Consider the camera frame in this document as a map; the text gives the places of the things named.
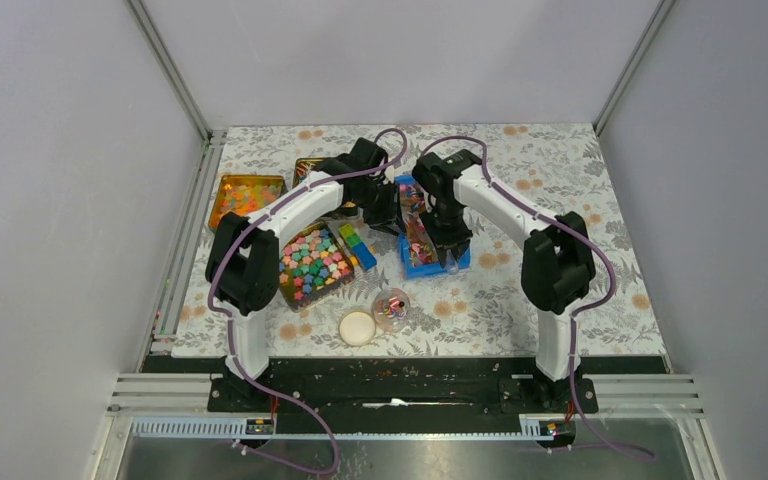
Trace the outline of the translucent plastic scoop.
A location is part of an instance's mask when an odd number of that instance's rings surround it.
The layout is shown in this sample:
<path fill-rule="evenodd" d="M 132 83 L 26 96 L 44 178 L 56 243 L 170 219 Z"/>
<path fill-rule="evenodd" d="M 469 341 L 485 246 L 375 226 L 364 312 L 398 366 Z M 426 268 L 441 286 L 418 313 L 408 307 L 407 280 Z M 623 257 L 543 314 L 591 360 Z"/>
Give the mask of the translucent plastic scoop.
<path fill-rule="evenodd" d="M 455 275 L 461 270 L 460 257 L 456 250 L 449 249 L 443 255 L 443 268 L 450 275 Z"/>

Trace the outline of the clear round glass jar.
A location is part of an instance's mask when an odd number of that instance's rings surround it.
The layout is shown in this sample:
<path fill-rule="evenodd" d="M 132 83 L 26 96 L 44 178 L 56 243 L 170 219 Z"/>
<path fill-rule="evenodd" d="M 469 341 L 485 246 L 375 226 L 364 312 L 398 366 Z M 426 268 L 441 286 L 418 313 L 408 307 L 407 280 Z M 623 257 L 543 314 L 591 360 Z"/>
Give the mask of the clear round glass jar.
<path fill-rule="evenodd" d="M 373 318 L 385 333 L 395 333 L 406 327 L 410 308 L 407 293 L 397 288 L 382 290 L 371 304 Z"/>

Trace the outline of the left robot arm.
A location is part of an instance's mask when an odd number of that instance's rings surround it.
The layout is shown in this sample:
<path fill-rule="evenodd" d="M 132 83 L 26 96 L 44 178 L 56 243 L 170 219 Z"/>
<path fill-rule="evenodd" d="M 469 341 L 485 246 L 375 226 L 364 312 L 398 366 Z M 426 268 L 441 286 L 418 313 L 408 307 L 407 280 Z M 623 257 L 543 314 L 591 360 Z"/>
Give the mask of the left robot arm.
<path fill-rule="evenodd" d="M 269 365 L 264 310 L 281 284 L 283 248 L 347 202 L 375 211 L 394 210 L 395 195 L 384 173 L 402 158 L 359 138 L 349 152 L 318 162 L 301 183 L 266 207 L 245 216 L 228 213 L 220 220 L 205 267 L 210 283 L 207 306 L 225 318 L 225 363 L 238 376 L 231 395 L 245 410 L 261 409 L 270 397 L 268 381 L 259 377 Z"/>

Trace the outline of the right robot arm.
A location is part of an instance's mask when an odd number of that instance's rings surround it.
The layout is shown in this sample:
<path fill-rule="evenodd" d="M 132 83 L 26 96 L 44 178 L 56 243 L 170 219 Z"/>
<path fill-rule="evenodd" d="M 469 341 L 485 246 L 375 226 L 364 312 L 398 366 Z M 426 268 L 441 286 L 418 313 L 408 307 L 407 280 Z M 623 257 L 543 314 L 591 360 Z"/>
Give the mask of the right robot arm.
<path fill-rule="evenodd" d="M 520 284 L 538 313 L 536 366 L 543 378 L 533 386 L 535 402 L 557 412 L 573 398 L 569 377 L 580 360 L 573 344 L 572 311 L 581 306 L 596 274 L 583 219 L 576 213 L 544 213 L 511 192 L 468 150 L 448 157 L 422 154 L 412 169 L 430 202 L 420 219 L 442 263 L 460 259 L 472 231 L 464 219 L 470 208 L 484 216 L 522 252 Z"/>

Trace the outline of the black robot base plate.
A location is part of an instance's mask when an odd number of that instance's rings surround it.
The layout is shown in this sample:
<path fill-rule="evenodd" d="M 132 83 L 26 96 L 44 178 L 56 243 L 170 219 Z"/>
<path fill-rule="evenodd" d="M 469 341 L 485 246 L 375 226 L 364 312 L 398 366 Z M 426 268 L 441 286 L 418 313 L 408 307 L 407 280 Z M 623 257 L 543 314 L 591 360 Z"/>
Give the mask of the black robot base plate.
<path fill-rule="evenodd" d="M 205 374 L 207 408 L 267 413 L 282 435 L 478 434 L 518 430 L 521 414 L 564 418 L 572 401 L 566 381 L 549 383 L 531 357 L 277 357 L 259 383 L 295 395 L 324 419 L 231 375 L 223 359 L 148 359 L 147 373 Z"/>

